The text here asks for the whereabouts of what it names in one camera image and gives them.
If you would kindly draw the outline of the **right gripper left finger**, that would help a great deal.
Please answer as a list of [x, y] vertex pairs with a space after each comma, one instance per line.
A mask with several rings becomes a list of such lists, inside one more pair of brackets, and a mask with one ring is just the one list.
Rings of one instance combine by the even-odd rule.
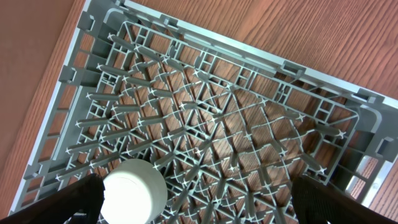
[[104, 202], [104, 183], [90, 174], [1, 220], [9, 223], [96, 223]]

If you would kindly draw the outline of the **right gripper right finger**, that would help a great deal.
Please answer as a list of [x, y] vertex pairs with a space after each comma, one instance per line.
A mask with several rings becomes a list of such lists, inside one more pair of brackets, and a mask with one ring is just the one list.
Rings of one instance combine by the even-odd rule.
[[395, 224], [307, 176], [294, 179], [291, 194], [299, 224]]

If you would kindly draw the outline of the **white small bowl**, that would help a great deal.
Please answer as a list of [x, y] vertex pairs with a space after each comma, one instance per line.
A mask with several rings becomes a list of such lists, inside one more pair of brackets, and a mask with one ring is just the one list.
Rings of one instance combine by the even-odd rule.
[[108, 223], [149, 223], [163, 211], [167, 186], [150, 162], [129, 159], [104, 178], [101, 215]]

